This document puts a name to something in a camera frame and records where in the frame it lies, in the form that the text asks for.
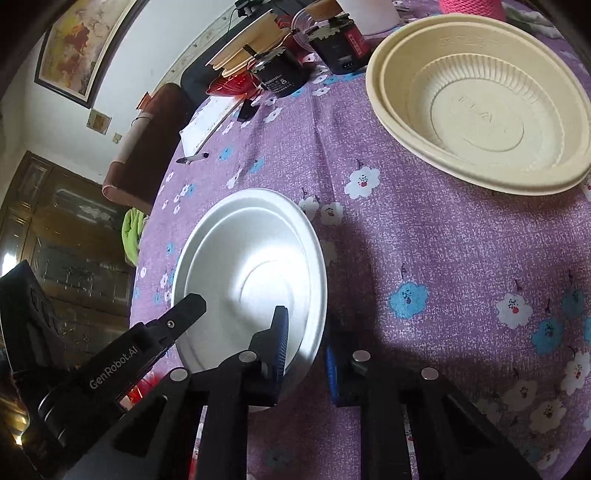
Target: pink basket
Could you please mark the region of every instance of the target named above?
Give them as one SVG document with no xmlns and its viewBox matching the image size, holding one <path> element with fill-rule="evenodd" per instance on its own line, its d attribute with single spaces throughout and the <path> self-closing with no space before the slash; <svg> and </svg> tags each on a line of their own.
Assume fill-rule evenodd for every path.
<svg viewBox="0 0 591 480">
<path fill-rule="evenodd" d="M 445 14 L 472 14 L 506 20 L 501 0 L 439 0 L 439 7 Z"/>
</svg>

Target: brown sofa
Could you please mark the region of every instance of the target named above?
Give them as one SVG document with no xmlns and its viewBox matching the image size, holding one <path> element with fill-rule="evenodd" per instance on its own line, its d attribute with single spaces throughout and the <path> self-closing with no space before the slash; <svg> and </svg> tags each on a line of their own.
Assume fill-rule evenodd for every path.
<svg viewBox="0 0 591 480">
<path fill-rule="evenodd" d="M 195 105 L 174 83 L 163 85 L 131 124 L 103 182 L 111 202 L 150 214 Z"/>
</svg>

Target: framed painting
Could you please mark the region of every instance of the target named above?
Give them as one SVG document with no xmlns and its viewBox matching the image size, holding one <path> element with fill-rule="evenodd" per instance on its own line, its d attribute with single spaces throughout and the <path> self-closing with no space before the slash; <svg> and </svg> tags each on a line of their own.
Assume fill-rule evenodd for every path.
<svg viewBox="0 0 591 480">
<path fill-rule="evenodd" d="M 45 35 L 35 82 L 87 108 L 109 62 L 148 0 L 78 0 Z"/>
</svg>

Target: green towel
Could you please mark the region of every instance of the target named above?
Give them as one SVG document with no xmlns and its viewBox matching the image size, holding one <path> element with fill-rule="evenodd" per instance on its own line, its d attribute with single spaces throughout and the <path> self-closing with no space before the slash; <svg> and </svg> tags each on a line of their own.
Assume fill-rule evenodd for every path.
<svg viewBox="0 0 591 480">
<path fill-rule="evenodd" d="M 144 230 L 145 214 L 137 208 L 132 208 L 125 214 L 123 227 L 121 229 L 121 238 L 123 239 L 123 250 L 136 267 L 138 265 L 139 238 Z"/>
</svg>

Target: table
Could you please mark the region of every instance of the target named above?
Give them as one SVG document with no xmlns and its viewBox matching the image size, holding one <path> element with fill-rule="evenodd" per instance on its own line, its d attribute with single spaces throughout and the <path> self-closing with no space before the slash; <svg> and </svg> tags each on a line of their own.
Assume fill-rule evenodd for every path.
<svg viewBox="0 0 591 480">
<path fill-rule="evenodd" d="M 437 4 L 411 6 L 423 17 Z M 591 91 L 567 43 L 542 40 Z M 372 354 L 437 368 L 544 479 L 561 478 L 591 436 L 589 182 L 549 197 L 465 183 L 384 130 L 363 73 L 322 70 L 290 97 L 264 96 L 252 121 L 227 119 L 205 161 L 175 163 L 179 146 L 141 240 L 131 323 L 170 308 L 183 245 L 216 202 L 276 190 L 306 211 L 329 309 L 370 332 Z M 291 397 L 250 416 L 256 479 L 359 478 L 359 414 L 330 404 L 321 356 Z M 173 348 L 154 369 L 180 364 Z"/>
</svg>

